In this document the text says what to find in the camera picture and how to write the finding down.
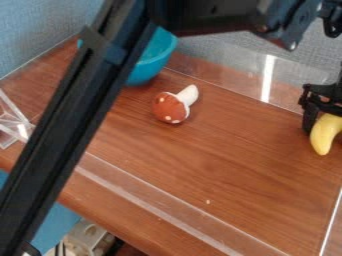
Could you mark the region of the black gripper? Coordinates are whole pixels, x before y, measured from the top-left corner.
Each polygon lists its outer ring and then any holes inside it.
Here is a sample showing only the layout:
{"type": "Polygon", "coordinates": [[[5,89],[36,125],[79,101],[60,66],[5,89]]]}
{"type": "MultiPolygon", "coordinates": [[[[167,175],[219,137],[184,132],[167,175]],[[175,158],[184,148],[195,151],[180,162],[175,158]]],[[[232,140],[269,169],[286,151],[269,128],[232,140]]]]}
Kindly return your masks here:
{"type": "Polygon", "coordinates": [[[333,84],[305,84],[298,104],[303,109],[302,129],[311,132],[319,112],[342,117],[342,73],[333,84]]]}

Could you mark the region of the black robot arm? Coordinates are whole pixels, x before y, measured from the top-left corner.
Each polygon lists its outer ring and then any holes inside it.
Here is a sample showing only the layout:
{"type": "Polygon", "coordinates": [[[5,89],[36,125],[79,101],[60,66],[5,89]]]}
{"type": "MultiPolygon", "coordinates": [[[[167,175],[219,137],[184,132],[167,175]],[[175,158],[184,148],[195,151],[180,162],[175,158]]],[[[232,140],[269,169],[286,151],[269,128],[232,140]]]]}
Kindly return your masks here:
{"type": "Polygon", "coordinates": [[[342,35],[342,0],[106,0],[0,192],[0,256],[21,256],[152,35],[248,31],[294,50],[315,19],[342,35]]]}

